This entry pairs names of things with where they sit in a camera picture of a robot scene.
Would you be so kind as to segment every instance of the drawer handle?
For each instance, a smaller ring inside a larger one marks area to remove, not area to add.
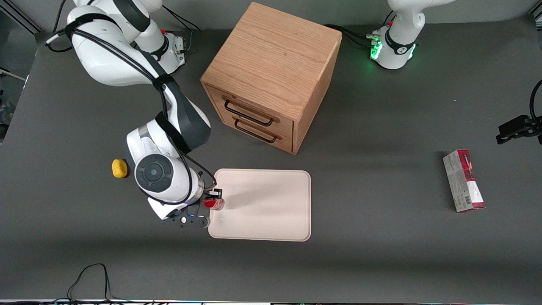
[[[243,132],[245,132],[245,133],[247,133],[247,134],[249,134],[249,135],[251,135],[251,136],[253,136],[253,137],[255,137],[255,138],[258,138],[258,139],[260,139],[260,140],[262,140],[262,141],[264,141],[264,142],[267,142],[267,143],[269,143],[269,144],[274,143],[274,142],[276,141],[276,136],[274,136],[273,139],[268,140],[268,139],[266,139],[266,138],[264,138],[264,137],[262,137],[262,136],[259,136],[259,135],[255,134],[255,133],[253,133],[253,132],[250,131],[250,130],[246,130],[245,128],[243,128],[243,127],[237,125],[238,123],[239,123],[239,120],[236,119],[236,120],[235,120],[235,124],[234,124],[234,125],[235,125],[235,128],[237,128],[237,129],[239,129],[239,130],[241,130],[241,131],[243,131]]]
[[[265,126],[265,127],[269,127],[273,123],[273,118],[269,119],[269,122],[264,123],[264,122],[262,122],[260,120],[257,120],[255,118],[251,118],[251,117],[249,117],[249,116],[247,116],[245,114],[242,114],[242,113],[240,113],[239,111],[237,111],[235,109],[231,109],[230,107],[228,107],[229,104],[230,104],[230,100],[227,99],[226,103],[224,103],[224,107],[226,108],[226,110],[228,110],[229,112],[235,113],[236,115],[238,115],[238,116],[240,116],[242,118],[245,118],[247,120],[250,120],[250,121],[252,121],[254,123],[260,124],[260,125]]]

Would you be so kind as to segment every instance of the white robotic arm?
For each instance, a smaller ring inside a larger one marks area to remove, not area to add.
[[[76,7],[68,23],[66,34],[92,78],[110,86],[153,85],[170,106],[167,117],[160,112],[126,137],[136,182],[157,216],[166,220],[198,202],[204,181],[183,156],[209,138],[205,114],[149,53],[129,45],[120,25],[100,8]],[[198,222],[207,225],[206,219]]]
[[[162,33],[150,13],[162,7],[162,0],[74,0],[75,5],[101,9],[120,27],[128,43],[150,53],[166,73],[173,73],[185,63],[184,40]]]
[[[386,69],[399,69],[412,58],[415,41],[425,25],[423,9],[448,4],[455,0],[388,0],[396,12],[392,26],[373,31],[371,59]]]

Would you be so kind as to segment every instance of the wooden drawer cabinet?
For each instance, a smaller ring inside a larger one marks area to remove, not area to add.
[[[252,2],[201,82],[224,124],[295,155],[340,41],[338,31]]]

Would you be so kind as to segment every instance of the yellow object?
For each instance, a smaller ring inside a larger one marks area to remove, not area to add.
[[[124,178],[128,175],[128,164],[122,159],[115,159],[111,164],[111,171],[116,178]]]

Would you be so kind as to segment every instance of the red and white box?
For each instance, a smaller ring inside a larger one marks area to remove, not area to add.
[[[485,208],[482,194],[473,176],[473,164],[468,149],[458,149],[443,158],[446,174],[458,213]]]

